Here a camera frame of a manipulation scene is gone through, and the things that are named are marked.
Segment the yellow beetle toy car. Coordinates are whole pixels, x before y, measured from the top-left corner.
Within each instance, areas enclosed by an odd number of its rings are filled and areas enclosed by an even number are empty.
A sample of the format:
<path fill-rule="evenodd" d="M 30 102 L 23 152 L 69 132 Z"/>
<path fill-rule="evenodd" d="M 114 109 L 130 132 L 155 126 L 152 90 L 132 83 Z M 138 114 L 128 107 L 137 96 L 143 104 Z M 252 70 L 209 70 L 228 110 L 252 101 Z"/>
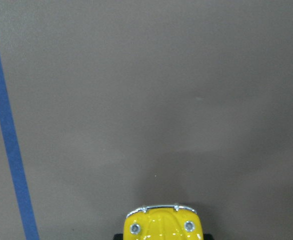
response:
<path fill-rule="evenodd" d="M 197 211 L 180 204 L 140 206 L 129 212 L 123 240 L 203 240 Z"/>

